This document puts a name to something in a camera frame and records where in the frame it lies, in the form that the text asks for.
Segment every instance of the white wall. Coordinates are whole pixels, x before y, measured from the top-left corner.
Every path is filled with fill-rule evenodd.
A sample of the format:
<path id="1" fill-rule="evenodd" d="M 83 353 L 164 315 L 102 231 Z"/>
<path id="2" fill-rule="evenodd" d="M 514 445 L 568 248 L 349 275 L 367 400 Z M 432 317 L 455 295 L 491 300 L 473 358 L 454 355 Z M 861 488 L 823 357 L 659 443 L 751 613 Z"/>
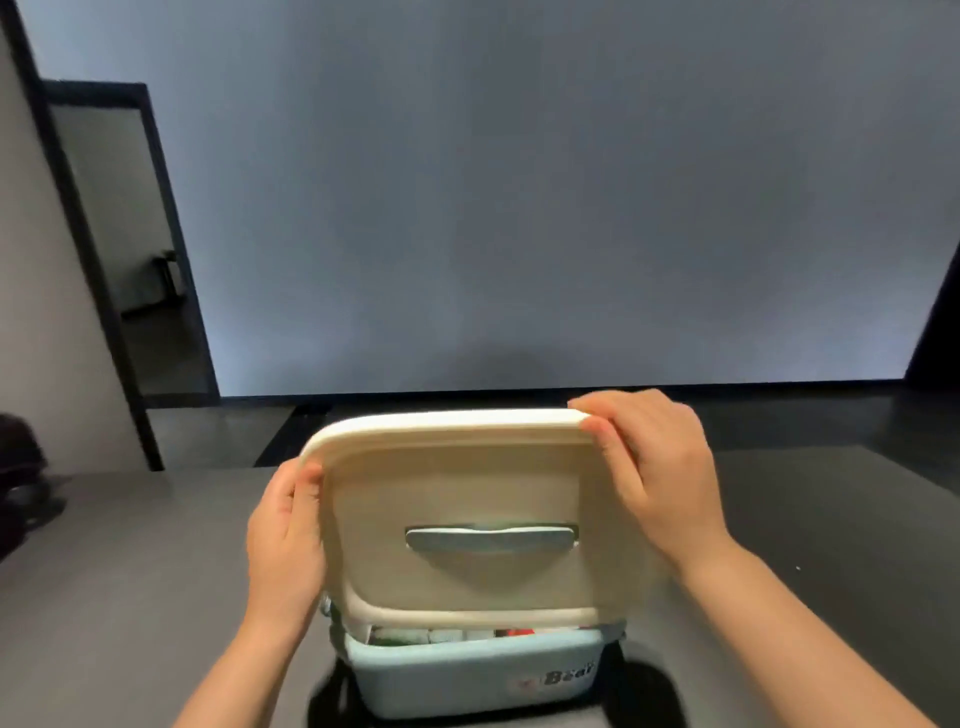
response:
<path id="1" fill-rule="evenodd" d="M 902 376 L 960 4 L 21 0 L 145 82 L 224 395 Z"/>
<path id="2" fill-rule="evenodd" d="M 53 111 L 114 306 L 127 311 L 162 300 L 150 261 L 173 240 L 140 112 Z"/>
<path id="3" fill-rule="evenodd" d="M 2 34 L 0 411 L 26 418 L 53 472 L 147 467 Z"/>

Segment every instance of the person's right arm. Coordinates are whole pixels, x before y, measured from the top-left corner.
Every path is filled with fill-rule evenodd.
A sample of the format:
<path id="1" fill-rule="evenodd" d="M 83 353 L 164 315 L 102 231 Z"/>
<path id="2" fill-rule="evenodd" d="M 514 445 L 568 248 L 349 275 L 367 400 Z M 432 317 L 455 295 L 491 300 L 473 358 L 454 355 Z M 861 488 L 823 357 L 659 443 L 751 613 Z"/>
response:
<path id="1" fill-rule="evenodd" d="M 657 390 L 570 402 L 649 540 L 789 728 L 932 726 L 727 530 L 696 414 Z"/>

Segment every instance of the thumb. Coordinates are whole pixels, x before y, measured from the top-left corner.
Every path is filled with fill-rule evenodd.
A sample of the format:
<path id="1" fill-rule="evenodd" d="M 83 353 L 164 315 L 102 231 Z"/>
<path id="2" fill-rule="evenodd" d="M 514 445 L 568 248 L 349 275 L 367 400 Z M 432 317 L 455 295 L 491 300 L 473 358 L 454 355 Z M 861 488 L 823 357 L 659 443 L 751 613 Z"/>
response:
<path id="1" fill-rule="evenodd" d="M 634 514 L 638 514 L 646 503 L 647 494 L 643 489 L 643 480 L 636 469 L 634 457 L 620 433 L 601 417 L 586 418 L 580 423 L 580 428 L 592 435 L 593 441 L 600 448 L 623 504 Z"/>
<path id="2" fill-rule="evenodd" d="M 294 505 L 290 533 L 320 541 L 320 500 L 324 490 L 324 469 L 320 463 L 304 463 L 294 482 Z"/>

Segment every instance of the person's left hand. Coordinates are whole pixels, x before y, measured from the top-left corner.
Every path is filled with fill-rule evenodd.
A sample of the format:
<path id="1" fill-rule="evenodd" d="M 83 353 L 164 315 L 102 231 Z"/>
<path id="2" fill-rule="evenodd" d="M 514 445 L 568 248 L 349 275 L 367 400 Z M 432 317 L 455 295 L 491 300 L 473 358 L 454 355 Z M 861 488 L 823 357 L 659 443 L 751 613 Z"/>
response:
<path id="1" fill-rule="evenodd" d="M 320 534 L 323 469 L 287 460 L 247 526 L 250 596 L 244 627 L 299 643 L 317 610 L 326 560 Z"/>

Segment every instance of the forearm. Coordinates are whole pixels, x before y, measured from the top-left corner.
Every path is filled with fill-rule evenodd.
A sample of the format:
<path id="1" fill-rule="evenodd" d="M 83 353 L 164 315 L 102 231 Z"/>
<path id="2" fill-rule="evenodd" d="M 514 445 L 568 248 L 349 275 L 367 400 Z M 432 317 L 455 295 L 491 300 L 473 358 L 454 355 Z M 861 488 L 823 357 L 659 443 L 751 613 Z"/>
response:
<path id="1" fill-rule="evenodd" d="M 933 725 L 749 551 L 681 579 L 789 728 Z"/>
<path id="2" fill-rule="evenodd" d="M 241 626 L 174 728 L 265 728 L 297 643 Z"/>

